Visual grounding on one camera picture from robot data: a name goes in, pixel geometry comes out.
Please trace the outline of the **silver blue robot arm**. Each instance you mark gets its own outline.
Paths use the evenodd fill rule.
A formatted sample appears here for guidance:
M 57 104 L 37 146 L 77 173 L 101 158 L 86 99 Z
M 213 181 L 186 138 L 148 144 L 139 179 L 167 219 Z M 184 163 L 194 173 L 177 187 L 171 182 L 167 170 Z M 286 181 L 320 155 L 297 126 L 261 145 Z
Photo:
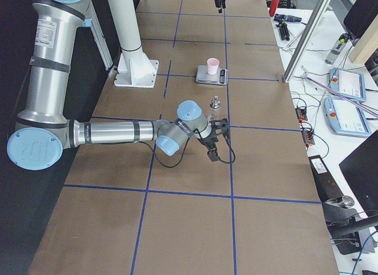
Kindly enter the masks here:
M 87 144 L 154 141 L 168 156 L 195 137 L 218 161 L 217 132 L 225 122 L 209 121 L 194 101 L 184 101 L 174 122 L 78 122 L 63 115 L 77 29 L 93 15 L 92 0 L 33 0 L 38 13 L 30 83 L 25 109 L 17 115 L 7 153 L 17 166 L 43 170 L 54 165 L 66 148 Z

